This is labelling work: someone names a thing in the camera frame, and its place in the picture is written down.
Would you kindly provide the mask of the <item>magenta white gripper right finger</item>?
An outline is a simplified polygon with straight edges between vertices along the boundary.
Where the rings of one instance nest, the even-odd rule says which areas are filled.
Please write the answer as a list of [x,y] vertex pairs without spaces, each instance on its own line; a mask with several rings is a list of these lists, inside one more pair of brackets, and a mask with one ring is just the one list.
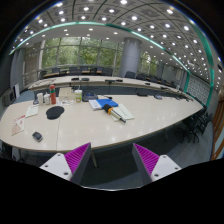
[[157,155],[136,143],[133,144],[132,155],[144,185],[181,169],[168,155]]

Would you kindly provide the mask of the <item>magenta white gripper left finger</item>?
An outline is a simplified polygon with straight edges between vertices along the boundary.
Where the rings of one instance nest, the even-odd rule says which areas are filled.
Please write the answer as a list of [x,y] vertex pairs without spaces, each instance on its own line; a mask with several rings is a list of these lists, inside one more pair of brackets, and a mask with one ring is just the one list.
[[90,155],[91,144],[86,143],[68,153],[56,153],[41,169],[79,185]]

